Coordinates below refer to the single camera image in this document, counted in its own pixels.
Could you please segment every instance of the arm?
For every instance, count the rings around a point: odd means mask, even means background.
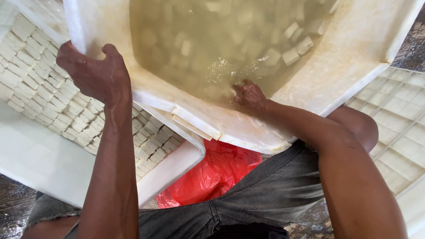
[[[138,198],[131,133],[130,76],[122,56],[107,44],[104,60],[80,54],[67,42],[57,64],[81,93],[105,104],[105,127],[78,228],[78,238],[138,238]]]
[[[250,81],[235,101],[272,118],[319,154],[319,173],[336,238],[407,238],[395,198],[354,134],[311,112],[267,100]]]

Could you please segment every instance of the wet hand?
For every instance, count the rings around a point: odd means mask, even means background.
[[[250,80],[244,80],[242,85],[233,85],[236,91],[234,100],[241,106],[258,113],[264,112],[267,98],[260,87]]]
[[[106,44],[102,52],[106,58],[95,60],[79,53],[68,41],[60,47],[56,62],[68,72],[84,95],[106,106],[131,102],[130,76],[121,54],[112,44]]]

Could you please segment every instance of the person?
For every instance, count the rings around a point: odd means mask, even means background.
[[[57,64],[81,93],[105,104],[105,128],[82,211],[48,195],[35,202],[27,238],[289,238],[282,228],[323,197],[335,238],[406,239],[391,191],[368,152],[377,143],[372,118],[340,106],[327,118],[266,99],[250,81],[235,101],[272,118],[299,138],[254,168],[223,196],[176,208],[138,210],[130,77],[117,49],[104,60],[69,41]]]

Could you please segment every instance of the stacked tofu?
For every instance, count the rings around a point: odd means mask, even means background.
[[[224,92],[235,78],[265,85],[281,81],[278,75],[291,70],[324,34],[325,19],[338,1],[140,0],[136,4],[145,12],[131,19],[143,23],[132,32],[139,63],[208,100],[217,97],[212,88]]]
[[[27,118],[96,154],[105,124],[104,104],[83,95],[56,64],[59,44],[18,15],[0,42],[0,99]],[[133,105],[137,179],[160,163],[183,138]]]

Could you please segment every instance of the floor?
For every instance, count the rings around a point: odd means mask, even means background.
[[[425,72],[425,7],[409,31],[392,66]],[[0,239],[18,239],[31,212],[37,191],[0,174]],[[332,225],[325,200],[286,227],[292,239],[332,239]]]

